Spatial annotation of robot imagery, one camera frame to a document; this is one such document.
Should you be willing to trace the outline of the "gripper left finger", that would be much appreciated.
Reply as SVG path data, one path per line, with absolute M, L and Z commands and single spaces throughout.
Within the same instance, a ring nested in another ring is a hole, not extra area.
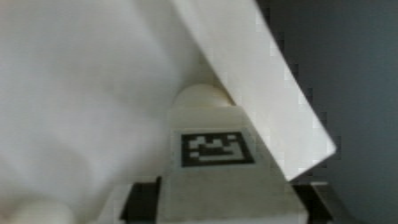
M 160 176 L 114 187 L 96 224 L 156 224 L 160 187 Z

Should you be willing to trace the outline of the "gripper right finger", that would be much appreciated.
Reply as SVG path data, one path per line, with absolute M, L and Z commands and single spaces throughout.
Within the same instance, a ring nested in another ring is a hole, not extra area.
M 343 201 L 327 182 L 293 185 L 309 212 L 307 224 L 355 224 Z

